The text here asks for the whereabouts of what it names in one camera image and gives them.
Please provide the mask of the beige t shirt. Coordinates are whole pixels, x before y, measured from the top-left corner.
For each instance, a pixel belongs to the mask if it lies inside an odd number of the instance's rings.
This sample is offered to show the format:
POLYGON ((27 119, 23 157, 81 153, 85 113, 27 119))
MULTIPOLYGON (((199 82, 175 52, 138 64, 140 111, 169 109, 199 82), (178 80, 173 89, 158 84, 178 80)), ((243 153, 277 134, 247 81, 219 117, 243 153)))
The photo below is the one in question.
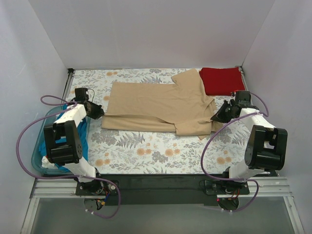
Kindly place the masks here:
POLYGON ((114 82, 102 128, 172 132, 203 139, 222 123, 211 118, 214 98, 207 96, 196 69, 172 76, 172 84, 114 82))

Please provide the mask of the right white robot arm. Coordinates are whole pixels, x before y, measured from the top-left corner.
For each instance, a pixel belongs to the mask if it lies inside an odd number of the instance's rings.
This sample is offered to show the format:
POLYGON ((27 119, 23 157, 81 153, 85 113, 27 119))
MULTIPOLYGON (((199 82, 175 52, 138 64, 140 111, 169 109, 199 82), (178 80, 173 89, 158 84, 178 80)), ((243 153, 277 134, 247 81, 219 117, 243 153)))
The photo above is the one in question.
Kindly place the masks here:
POLYGON ((231 194, 237 190, 238 181, 246 181, 265 170, 279 171, 283 168, 288 132, 270 124, 258 109, 238 105, 234 99, 225 100, 212 120, 223 124, 240 120, 250 132, 244 159, 230 167, 228 177, 220 182, 223 192, 231 194))

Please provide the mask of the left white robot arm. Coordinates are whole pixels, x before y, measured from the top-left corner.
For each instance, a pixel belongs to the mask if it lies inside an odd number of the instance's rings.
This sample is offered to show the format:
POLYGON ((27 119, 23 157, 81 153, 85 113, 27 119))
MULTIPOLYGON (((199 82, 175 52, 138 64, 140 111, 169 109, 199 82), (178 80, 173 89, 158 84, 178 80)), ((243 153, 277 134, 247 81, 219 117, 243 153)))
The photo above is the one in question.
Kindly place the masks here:
POLYGON ((104 184, 95 178, 97 170, 83 157, 83 145, 78 134, 78 126, 86 117, 98 119, 104 115, 101 105, 90 101, 73 104, 66 108, 63 115, 43 129, 46 156, 50 163, 62 166, 78 177, 78 181, 87 183, 87 189, 93 195, 103 191, 104 184))

